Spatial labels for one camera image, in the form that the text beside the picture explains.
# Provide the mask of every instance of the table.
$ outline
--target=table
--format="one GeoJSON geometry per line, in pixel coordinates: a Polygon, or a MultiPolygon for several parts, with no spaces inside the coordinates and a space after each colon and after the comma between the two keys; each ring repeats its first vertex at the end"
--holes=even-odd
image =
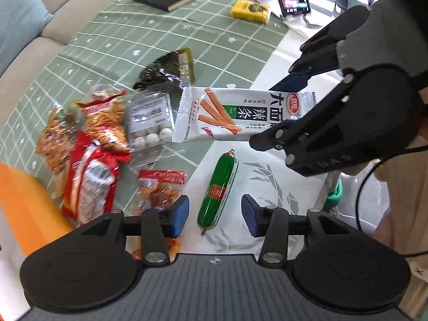
{"type": "MultiPolygon", "coordinates": [[[[44,68],[19,100],[0,133],[0,162],[37,177],[52,193],[52,173],[34,148],[53,103],[65,107],[88,100],[90,87],[96,84],[131,91],[145,66],[183,47],[193,51],[197,86],[269,89],[286,75],[304,39],[288,32],[279,20],[261,25],[231,18],[235,1],[196,0],[171,13],[132,0],[110,4],[44,68]]],[[[335,81],[327,76],[312,82],[308,90],[315,87],[322,96],[335,81]]],[[[171,144],[164,153],[177,153],[153,167],[183,170],[191,181],[211,147],[212,141],[171,144]]],[[[137,202],[136,172],[130,165],[121,168],[114,206],[126,214],[137,202]]],[[[305,213],[316,201],[322,205],[330,186],[327,176],[321,176],[313,189],[316,197],[300,210],[297,207],[297,212],[305,213]]],[[[290,196],[284,197],[290,207],[290,196]]]]}

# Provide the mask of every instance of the screw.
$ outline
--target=screw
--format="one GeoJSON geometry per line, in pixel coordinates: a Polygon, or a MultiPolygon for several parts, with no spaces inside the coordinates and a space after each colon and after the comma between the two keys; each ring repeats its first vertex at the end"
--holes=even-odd
{"type": "Polygon", "coordinates": [[[280,129],[275,133],[275,137],[277,139],[279,139],[283,135],[283,133],[284,133],[284,131],[282,129],[280,129]]]}
{"type": "Polygon", "coordinates": [[[277,252],[265,253],[262,258],[265,262],[273,264],[279,263],[284,259],[284,257],[277,252]]]}
{"type": "Polygon", "coordinates": [[[349,84],[354,80],[354,75],[353,74],[347,74],[344,78],[343,78],[343,83],[345,84],[349,84]]]}
{"type": "Polygon", "coordinates": [[[287,159],[285,160],[285,163],[287,165],[292,165],[292,163],[294,163],[295,160],[296,160],[296,156],[294,154],[289,154],[287,156],[287,159]]]}
{"type": "Polygon", "coordinates": [[[150,263],[162,263],[166,256],[162,252],[150,252],[146,255],[146,261],[150,263]]]}

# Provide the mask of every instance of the yellow box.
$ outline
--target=yellow box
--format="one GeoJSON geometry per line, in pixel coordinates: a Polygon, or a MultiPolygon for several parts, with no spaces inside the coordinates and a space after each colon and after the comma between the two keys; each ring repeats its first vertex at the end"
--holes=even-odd
{"type": "Polygon", "coordinates": [[[270,6],[255,1],[238,0],[230,9],[230,15],[233,18],[266,24],[270,17],[270,6]]]}

